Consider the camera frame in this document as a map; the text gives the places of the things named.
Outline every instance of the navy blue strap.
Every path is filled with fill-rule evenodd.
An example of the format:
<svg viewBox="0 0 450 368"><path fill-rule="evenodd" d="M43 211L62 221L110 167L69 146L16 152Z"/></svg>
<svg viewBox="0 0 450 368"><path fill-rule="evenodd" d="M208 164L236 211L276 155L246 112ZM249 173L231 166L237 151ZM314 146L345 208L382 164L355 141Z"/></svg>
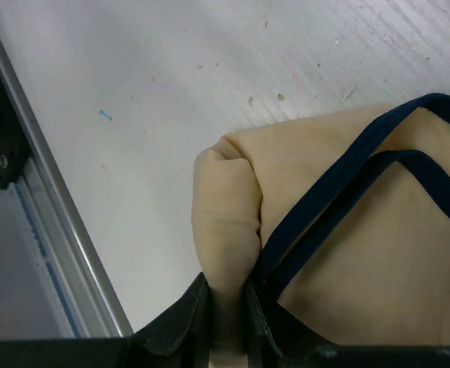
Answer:
<svg viewBox="0 0 450 368"><path fill-rule="evenodd" d="M253 271L256 282L264 283L304 229L339 195L381 142L418 107L424 107L450 123L450 96L445 94L427 94L377 117L272 232Z"/></svg>
<svg viewBox="0 0 450 368"><path fill-rule="evenodd" d="M327 206L318 220L301 236L293 250L266 279L264 289L268 294L279 297L364 192L397 161L414 175L436 205L450 218L450 177L440 165L425 153L413 149L377 153L366 161L346 188Z"/></svg>

